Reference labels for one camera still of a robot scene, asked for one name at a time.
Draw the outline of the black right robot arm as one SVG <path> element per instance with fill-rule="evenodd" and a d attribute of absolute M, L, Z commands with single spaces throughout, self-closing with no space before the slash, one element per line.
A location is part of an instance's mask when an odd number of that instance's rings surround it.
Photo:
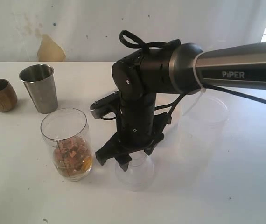
<path fill-rule="evenodd" d="M 142 45 L 113 64 L 112 78 L 117 91 L 90 109 L 96 119 L 114 113 L 116 133 L 95 156 L 101 165 L 114 158 L 126 171 L 131 153 L 150 155 L 171 122 L 170 112 L 154 113 L 158 93 L 182 99 L 204 89 L 266 90 L 266 42 L 208 52 L 179 40 L 161 43 L 157 49 Z"/>

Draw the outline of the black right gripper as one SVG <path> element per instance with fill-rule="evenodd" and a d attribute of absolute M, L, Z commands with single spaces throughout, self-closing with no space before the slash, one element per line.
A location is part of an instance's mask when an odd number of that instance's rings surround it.
<path fill-rule="evenodd" d="M 150 155 L 156 145 L 164 139 L 165 113 L 154 114 L 156 94 L 149 93 L 136 101 L 126 101 L 119 92 L 116 107 L 116 133 L 95 152 L 97 161 L 103 166 L 108 159 L 115 158 L 126 172 L 129 154 L 144 151 Z"/>

